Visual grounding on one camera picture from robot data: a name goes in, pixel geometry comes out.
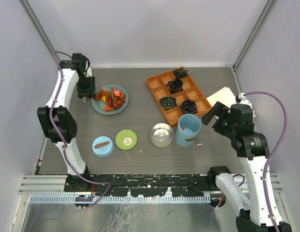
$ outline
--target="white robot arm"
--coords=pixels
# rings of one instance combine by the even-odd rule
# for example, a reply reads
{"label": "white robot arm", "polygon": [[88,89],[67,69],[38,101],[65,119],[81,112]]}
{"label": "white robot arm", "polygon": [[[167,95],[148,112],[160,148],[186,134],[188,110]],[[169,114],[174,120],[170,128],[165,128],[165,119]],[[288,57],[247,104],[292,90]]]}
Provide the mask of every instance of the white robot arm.
{"label": "white robot arm", "polygon": [[265,136],[254,132],[253,111],[251,103],[245,101],[243,94],[238,96],[240,104],[231,108],[217,102],[208,114],[202,117],[202,122],[208,125],[214,116],[218,119],[212,126],[214,131],[228,137],[232,147],[243,166],[250,200],[235,183],[230,170],[226,166],[212,167],[208,172],[210,185],[219,188],[232,205],[237,215],[236,225],[239,232],[269,232],[275,231],[273,220],[280,231],[290,232],[291,226],[282,221],[274,199],[267,170],[266,182],[273,217],[267,207],[264,194],[262,173],[270,156]]}
{"label": "white robot arm", "polygon": [[[62,68],[63,76],[59,71],[58,80],[53,94],[45,107],[38,108],[37,115],[45,136],[51,139],[64,157],[62,149],[64,142],[51,125],[49,118],[51,105],[62,81],[62,86],[52,111],[53,118],[66,140],[66,155],[68,160],[79,174],[88,176],[89,171],[85,162],[81,158],[77,147],[75,138],[77,133],[77,124],[72,115],[69,113],[69,104],[75,86],[77,86],[78,97],[83,99],[84,102],[90,98],[95,98],[95,78],[91,76],[92,72],[89,60],[81,53],[74,53],[71,60],[62,60],[60,62],[60,66]],[[70,176],[76,176],[76,173],[72,170],[68,163],[66,163],[66,166],[68,174]]]}

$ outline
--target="wooden tabletop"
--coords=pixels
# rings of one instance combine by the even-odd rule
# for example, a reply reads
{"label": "wooden tabletop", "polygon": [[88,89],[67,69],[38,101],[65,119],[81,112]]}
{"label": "wooden tabletop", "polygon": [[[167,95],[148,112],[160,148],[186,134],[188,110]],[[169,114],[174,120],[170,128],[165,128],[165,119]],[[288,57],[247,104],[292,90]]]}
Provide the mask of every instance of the wooden tabletop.
{"label": "wooden tabletop", "polygon": [[[108,84],[123,86],[129,93],[129,104],[120,114],[103,116],[91,102],[83,103],[76,90],[70,103],[70,113],[77,122],[77,145],[91,174],[206,174],[210,167],[226,165],[232,173],[243,172],[230,140],[213,131],[214,120],[202,125],[195,143],[182,147],[175,139],[166,148],[151,142],[151,128],[165,119],[146,86],[145,79],[173,68],[114,68],[93,69],[96,87]],[[189,73],[206,97],[219,89],[230,87],[237,94],[230,68],[189,68]],[[137,134],[136,146],[126,151],[114,144],[113,152],[104,158],[94,155],[92,143],[99,136],[113,141],[117,133],[131,129]],[[40,174],[66,174],[67,169],[60,151],[47,142]]]}

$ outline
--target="orange compartment tray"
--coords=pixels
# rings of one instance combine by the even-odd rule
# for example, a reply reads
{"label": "orange compartment tray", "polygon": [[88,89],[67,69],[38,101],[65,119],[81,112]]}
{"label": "orange compartment tray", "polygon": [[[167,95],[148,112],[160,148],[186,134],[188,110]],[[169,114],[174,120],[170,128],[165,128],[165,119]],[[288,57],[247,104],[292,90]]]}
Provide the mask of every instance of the orange compartment tray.
{"label": "orange compartment tray", "polygon": [[[184,67],[180,67],[174,70],[179,70],[179,69],[185,70]],[[211,109],[210,103],[207,101],[205,95],[196,85],[196,83],[194,82],[194,80],[192,79],[189,73],[187,73],[188,76],[181,79],[183,81],[182,91],[179,91],[174,94],[171,94],[169,92],[166,85],[169,81],[173,81],[176,79],[176,77],[173,74],[174,70],[146,79],[147,86],[150,92],[152,93],[155,102],[159,106],[162,114],[164,115],[169,125],[172,127],[178,125],[178,121],[180,117],[183,115],[180,106],[187,99],[191,99],[195,101],[197,105],[197,113],[195,115],[197,117],[201,117],[205,115]],[[167,97],[167,96],[172,96],[176,98],[177,106],[172,109],[164,110],[159,100],[162,97]]]}

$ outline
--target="white wall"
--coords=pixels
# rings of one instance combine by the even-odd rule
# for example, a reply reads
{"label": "white wall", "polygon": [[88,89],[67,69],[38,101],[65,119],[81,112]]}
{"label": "white wall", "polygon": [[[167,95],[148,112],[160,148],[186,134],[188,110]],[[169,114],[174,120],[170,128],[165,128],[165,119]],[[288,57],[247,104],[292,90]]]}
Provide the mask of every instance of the white wall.
{"label": "white wall", "polygon": [[52,44],[94,66],[234,64],[266,0],[29,0]]}
{"label": "white wall", "polygon": [[52,94],[57,69],[16,0],[0,0],[0,232],[15,213],[42,139],[36,111]]}
{"label": "white wall", "polygon": [[[277,1],[239,74],[246,92],[271,92],[287,108],[287,132],[270,168],[280,178],[294,231],[300,231],[300,0]],[[267,96],[249,98],[257,131],[273,148],[283,127],[282,110]]]}

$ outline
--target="green lid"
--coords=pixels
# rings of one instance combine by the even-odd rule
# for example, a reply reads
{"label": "green lid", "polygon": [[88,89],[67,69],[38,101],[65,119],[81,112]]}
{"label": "green lid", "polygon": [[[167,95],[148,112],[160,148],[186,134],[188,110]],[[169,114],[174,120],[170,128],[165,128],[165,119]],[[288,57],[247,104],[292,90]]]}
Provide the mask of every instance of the green lid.
{"label": "green lid", "polygon": [[132,130],[122,130],[116,136],[116,145],[122,150],[132,149],[137,143],[137,135]]}

